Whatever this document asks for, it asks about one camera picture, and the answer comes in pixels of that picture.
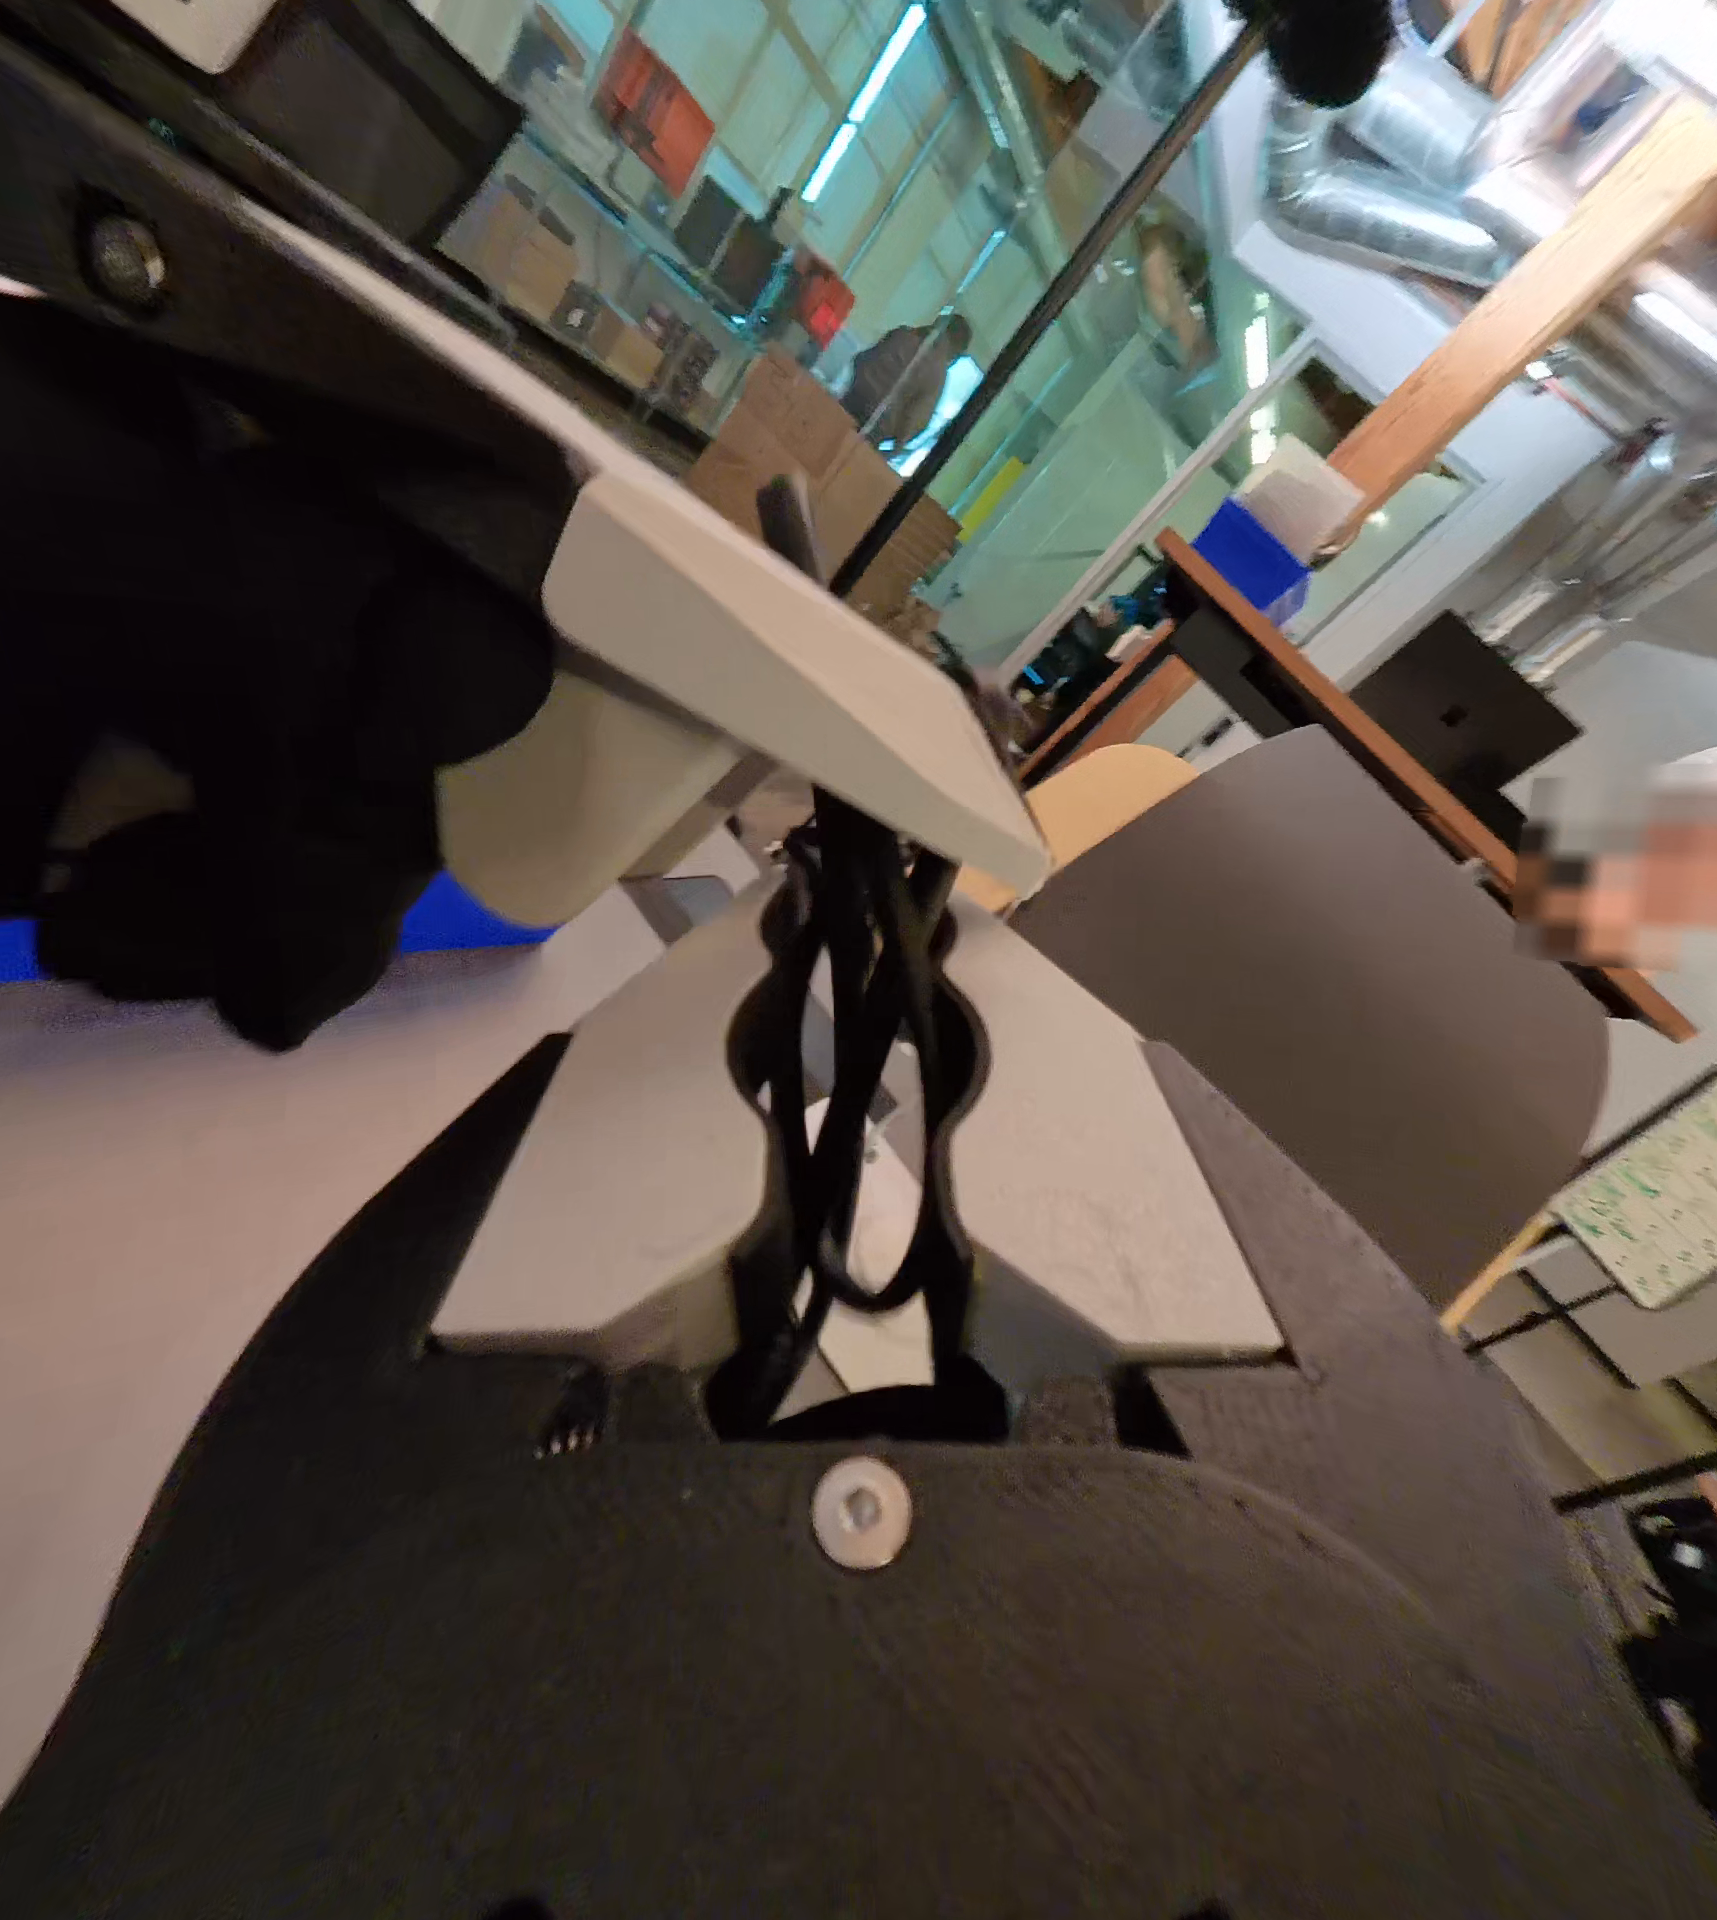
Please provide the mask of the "wooden board with black mat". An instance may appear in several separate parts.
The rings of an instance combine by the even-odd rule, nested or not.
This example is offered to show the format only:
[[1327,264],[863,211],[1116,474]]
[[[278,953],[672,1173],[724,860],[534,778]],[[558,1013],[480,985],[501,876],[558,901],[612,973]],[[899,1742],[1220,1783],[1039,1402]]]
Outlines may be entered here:
[[1333,735],[1211,767],[1014,930],[1449,1310],[1578,1169],[1607,1015]]

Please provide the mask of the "large cardboard box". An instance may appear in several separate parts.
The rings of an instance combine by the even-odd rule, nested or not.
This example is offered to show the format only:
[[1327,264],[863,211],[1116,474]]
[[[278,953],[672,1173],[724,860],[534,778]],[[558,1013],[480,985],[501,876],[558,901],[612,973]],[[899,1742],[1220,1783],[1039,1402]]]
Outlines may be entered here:
[[[778,475],[803,484],[826,574],[847,563],[899,487],[897,471],[859,436],[834,393],[789,353],[767,351],[681,487],[757,537],[757,491]],[[855,608],[878,626],[901,622],[912,592],[952,559],[959,539],[959,521],[936,500],[919,500],[858,581]]]

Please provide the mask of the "wooden standing desk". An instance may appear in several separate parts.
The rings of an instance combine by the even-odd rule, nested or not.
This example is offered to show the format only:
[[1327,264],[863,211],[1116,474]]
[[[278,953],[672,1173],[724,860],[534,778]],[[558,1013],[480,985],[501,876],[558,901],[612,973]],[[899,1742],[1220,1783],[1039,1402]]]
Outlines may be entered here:
[[1505,912],[1518,909],[1518,852],[1472,807],[1256,612],[1191,541],[1159,532],[1158,559],[1159,576],[1177,590],[1177,616],[1130,640],[1103,677],[1043,729],[1018,764],[1025,787],[1102,747],[1144,738],[1189,691],[1207,687],[1264,738],[1298,729],[1329,734],[1440,851],[1481,875],[1481,887]]

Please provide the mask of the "silver bent duct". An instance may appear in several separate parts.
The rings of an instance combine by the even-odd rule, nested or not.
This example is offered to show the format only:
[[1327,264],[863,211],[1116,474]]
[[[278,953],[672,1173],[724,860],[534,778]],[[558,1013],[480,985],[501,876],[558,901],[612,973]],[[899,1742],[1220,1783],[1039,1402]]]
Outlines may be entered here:
[[[1347,108],[1274,85],[1264,221],[1307,253],[1489,289],[1678,106],[1717,120],[1717,5],[1578,5],[1500,94],[1402,30]],[[1717,393],[1717,183],[1593,310],[1655,371]]]

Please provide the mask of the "orange 3D printer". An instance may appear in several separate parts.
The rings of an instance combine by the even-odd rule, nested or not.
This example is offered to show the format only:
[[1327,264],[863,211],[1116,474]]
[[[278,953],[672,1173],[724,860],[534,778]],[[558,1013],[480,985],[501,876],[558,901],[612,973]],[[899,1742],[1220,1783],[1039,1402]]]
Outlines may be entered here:
[[779,304],[782,325],[811,351],[828,349],[844,330],[855,293],[844,276],[818,253],[793,253],[791,289]]
[[717,122],[697,95],[632,33],[606,62],[595,95],[598,116],[644,171],[672,193],[687,192],[706,158]]

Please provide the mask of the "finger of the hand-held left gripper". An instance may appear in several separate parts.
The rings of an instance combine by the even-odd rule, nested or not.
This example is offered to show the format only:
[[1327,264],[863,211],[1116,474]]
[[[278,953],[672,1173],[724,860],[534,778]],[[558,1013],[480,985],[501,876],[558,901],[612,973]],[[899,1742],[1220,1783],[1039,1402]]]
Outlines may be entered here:
[[1033,893],[1035,816],[964,691],[675,484],[607,467],[543,574],[558,634],[921,851]]

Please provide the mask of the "person's left hand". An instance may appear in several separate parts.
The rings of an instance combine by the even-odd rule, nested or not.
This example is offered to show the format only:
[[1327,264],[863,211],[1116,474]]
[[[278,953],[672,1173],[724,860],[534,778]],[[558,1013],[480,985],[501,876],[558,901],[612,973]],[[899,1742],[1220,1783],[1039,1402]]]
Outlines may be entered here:
[[[81,909],[59,979],[280,1054],[389,970],[437,775],[541,713],[558,640],[217,414],[192,359],[0,294],[0,920]],[[202,962],[112,952],[170,902]]]

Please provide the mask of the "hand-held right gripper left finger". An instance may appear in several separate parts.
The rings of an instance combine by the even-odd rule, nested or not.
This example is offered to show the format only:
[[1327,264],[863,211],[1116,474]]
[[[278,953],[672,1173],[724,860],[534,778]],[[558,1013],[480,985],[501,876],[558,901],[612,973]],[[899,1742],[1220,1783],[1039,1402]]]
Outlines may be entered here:
[[740,893],[578,1019],[437,1306],[448,1350],[708,1370],[738,1342],[726,1257],[767,1195],[726,1029],[770,970]]

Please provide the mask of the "whiteboard with writing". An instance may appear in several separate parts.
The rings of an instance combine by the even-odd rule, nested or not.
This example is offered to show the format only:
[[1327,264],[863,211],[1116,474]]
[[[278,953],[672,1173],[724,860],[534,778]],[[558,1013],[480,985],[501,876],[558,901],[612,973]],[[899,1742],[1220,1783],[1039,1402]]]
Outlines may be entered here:
[[1717,1068],[1607,1139],[1544,1205],[1634,1310],[1717,1280]]

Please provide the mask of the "small blue bin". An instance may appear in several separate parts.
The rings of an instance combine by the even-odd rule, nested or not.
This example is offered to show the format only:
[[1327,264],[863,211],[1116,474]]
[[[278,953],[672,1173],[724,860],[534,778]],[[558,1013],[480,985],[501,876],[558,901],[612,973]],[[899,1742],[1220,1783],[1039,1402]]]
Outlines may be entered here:
[[1286,626],[1307,601],[1310,569],[1228,495],[1191,539],[1193,552],[1270,625]]

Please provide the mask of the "blue plastic bin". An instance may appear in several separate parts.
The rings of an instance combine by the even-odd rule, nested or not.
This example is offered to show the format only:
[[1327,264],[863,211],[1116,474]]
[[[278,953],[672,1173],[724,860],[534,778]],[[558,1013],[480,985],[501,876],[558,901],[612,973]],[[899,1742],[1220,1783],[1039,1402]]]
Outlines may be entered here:
[[[462,952],[530,952],[541,948],[558,924],[518,924],[485,909],[450,875],[437,875],[403,914],[396,956]],[[115,917],[108,933],[116,956],[205,962],[207,930],[197,912],[170,902],[145,920]],[[0,920],[0,987],[59,979],[59,960],[85,960],[85,912],[40,902],[32,914]]]

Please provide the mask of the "black round-top pole stand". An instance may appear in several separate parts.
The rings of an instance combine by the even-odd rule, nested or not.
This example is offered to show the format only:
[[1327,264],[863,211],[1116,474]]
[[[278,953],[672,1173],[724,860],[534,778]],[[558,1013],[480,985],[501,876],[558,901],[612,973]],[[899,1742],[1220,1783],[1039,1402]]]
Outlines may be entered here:
[[928,458],[901,479],[888,505],[858,539],[828,581],[834,598],[844,604],[855,598],[870,563],[884,555],[912,507],[943,475],[943,467],[966,447],[1014,374],[1021,371],[1033,351],[1079,294],[1112,241],[1166,183],[1249,65],[1268,62],[1285,91],[1307,106],[1347,108],[1374,83],[1395,41],[1395,10],[1387,2],[1242,2],[1228,5],[1228,13],[1236,18],[1228,45],[1203,65],[1177,108],[1123,175],[1108,203],[1102,205],[1066,264],[1050,276],[1021,321],[1014,325],[982,382],[964,399],[961,411],[945,422]]

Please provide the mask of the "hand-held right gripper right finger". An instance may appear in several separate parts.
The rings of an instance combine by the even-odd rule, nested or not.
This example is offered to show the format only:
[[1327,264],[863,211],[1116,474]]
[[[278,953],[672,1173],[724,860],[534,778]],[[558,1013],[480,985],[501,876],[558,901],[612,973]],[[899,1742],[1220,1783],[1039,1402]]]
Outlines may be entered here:
[[1274,1361],[1285,1337],[1146,1043],[982,905],[952,922],[945,983],[989,1064],[951,1139],[966,1353],[1002,1390]]

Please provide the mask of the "white board stand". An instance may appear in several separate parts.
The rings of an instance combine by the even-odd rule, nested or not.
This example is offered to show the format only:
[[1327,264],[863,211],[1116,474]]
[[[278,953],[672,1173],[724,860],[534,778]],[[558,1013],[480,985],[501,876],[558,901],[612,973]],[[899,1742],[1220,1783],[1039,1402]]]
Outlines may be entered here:
[[899,1112],[901,1099],[888,1086],[874,1086],[859,1111],[851,1096],[840,1096],[834,1086],[801,1090],[801,1126],[806,1167],[815,1179],[830,1187],[840,1183],[859,1187],[866,1171],[878,1152],[878,1131]]

